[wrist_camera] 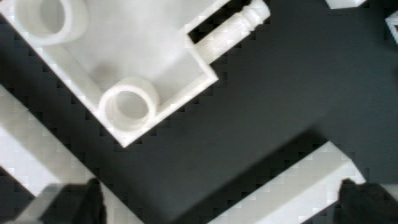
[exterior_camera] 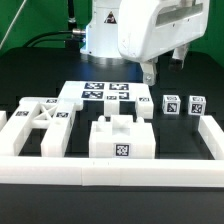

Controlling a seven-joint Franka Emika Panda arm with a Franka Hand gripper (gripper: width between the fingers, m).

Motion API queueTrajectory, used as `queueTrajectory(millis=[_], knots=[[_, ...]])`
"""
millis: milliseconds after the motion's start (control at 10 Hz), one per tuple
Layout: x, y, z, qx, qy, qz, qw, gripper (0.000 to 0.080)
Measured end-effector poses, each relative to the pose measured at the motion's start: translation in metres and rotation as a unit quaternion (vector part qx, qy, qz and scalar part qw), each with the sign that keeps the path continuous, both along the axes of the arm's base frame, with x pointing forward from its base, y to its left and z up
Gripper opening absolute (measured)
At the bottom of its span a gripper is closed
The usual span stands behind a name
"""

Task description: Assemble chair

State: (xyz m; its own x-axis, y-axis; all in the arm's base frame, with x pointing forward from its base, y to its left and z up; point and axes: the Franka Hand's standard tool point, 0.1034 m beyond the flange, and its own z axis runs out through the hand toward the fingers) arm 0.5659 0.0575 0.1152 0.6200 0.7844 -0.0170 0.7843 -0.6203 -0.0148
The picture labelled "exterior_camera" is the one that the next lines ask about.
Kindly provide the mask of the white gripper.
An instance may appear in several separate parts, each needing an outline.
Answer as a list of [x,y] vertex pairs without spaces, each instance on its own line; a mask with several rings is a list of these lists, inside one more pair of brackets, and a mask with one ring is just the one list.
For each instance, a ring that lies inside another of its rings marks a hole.
[[141,63],[143,82],[149,86],[156,83],[155,57],[161,54],[174,49],[169,69],[181,71],[187,43],[206,31],[209,6],[210,0],[122,0],[118,15],[121,56]]

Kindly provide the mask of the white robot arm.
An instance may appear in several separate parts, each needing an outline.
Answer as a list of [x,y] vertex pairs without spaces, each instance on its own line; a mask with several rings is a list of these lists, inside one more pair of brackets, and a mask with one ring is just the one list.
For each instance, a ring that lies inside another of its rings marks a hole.
[[92,0],[83,58],[100,64],[140,64],[143,82],[156,82],[158,57],[171,52],[178,72],[192,41],[205,34],[210,0]]

